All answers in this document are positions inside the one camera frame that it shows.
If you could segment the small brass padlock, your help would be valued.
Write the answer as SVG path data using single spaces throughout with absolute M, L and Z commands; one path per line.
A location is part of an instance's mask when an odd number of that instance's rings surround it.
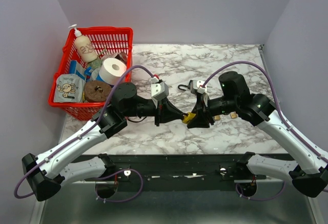
M 231 117 L 231 119 L 235 119 L 238 117 L 238 115 L 235 112 L 233 112 L 233 113 L 230 113 L 230 117 Z

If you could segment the small yellow padlock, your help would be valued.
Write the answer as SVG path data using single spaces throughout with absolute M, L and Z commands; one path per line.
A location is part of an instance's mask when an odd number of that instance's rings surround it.
M 183 115 L 182 123 L 184 124 L 189 124 L 194 118 L 196 114 L 192 112 L 188 112 Z

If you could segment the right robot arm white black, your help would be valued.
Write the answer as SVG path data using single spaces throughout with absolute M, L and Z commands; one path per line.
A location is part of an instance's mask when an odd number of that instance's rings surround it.
M 327 186 L 327 163 L 309 149 L 315 145 L 279 116 L 276 105 L 263 94 L 252 94 L 244 77 L 235 71 L 218 78 L 223 96 L 209 99 L 203 81 L 190 82 L 196 104 L 183 120 L 189 129 L 209 128 L 214 116 L 235 112 L 239 118 L 268 134 L 293 158 L 283 161 L 247 152 L 237 162 L 236 174 L 243 179 L 251 175 L 265 175 L 291 183 L 300 193 L 315 198 Z

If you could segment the black padlock with keys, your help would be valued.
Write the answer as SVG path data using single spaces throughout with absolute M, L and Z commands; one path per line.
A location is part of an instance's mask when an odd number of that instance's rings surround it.
M 193 88 L 193 82 L 194 82 L 193 80 L 190 80 L 187 85 L 179 84 L 177 88 L 180 91 L 187 91 L 187 90 L 189 90 L 191 93 L 195 93 L 194 88 Z

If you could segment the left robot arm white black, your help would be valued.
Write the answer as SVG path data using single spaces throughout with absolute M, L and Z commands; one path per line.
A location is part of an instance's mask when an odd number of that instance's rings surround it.
M 54 148 L 22 158 L 24 179 L 37 201 L 53 197 L 67 184 L 88 178 L 109 180 L 114 173 L 106 155 L 90 160 L 74 160 L 93 146 L 111 138 L 127 126 L 128 117 L 153 117 L 155 125 L 183 120 L 186 113 L 177 109 L 167 98 L 168 86 L 159 81 L 151 85 L 151 98 L 138 96 L 136 86 L 125 82 L 116 85 L 109 95 L 110 102 L 94 114 L 79 131 Z

